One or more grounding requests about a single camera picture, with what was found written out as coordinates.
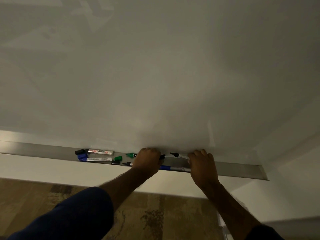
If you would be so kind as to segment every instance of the dark blue shirt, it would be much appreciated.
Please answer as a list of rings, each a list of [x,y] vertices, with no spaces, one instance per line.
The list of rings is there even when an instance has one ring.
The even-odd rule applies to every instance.
[[[101,240],[112,225],[113,204],[109,195],[101,188],[91,187],[57,204],[7,240]],[[253,228],[246,238],[253,239],[283,240],[273,228],[264,225]]]

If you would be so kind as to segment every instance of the patterned carpet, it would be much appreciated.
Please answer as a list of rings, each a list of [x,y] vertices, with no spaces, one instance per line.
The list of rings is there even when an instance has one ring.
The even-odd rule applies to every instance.
[[[83,189],[0,178],[0,239]],[[217,212],[206,199],[134,192],[115,213],[114,226],[103,239],[222,240],[223,235]]]

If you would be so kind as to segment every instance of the person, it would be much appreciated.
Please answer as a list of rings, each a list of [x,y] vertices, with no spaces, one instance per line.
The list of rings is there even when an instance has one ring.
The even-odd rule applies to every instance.
[[[67,198],[8,240],[102,239],[112,228],[114,212],[122,202],[158,172],[160,155],[157,149],[142,148],[126,173]],[[188,156],[191,177],[216,207],[234,240],[283,239],[254,218],[222,186],[212,154],[202,149]]]

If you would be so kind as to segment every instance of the metal ledge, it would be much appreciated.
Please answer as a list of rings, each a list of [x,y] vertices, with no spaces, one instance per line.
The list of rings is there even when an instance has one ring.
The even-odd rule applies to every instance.
[[[80,148],[64,146],[0,141],[0,154],[53,158],[67,161],[78,161],[75,151],[79,149]],[[133,159],[127,157],[125,153],[115,152],[113,157],[117,156],[122,156],[124,162],[133,161]],[[166,157],[163,164],[175,167],[189,167],[187,160],[183,158]],[[216,161],[216,167],[218,175],[221,176],[268,180],[264,169],[260,165]]]

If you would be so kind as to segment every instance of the person's left hand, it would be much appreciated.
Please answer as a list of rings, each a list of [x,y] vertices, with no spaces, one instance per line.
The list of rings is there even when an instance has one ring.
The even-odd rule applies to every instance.
[[[162,164],[161,153],[155,148],[142,148],[133,161],[132,169],[139,170],[147,178],[156,174]]]

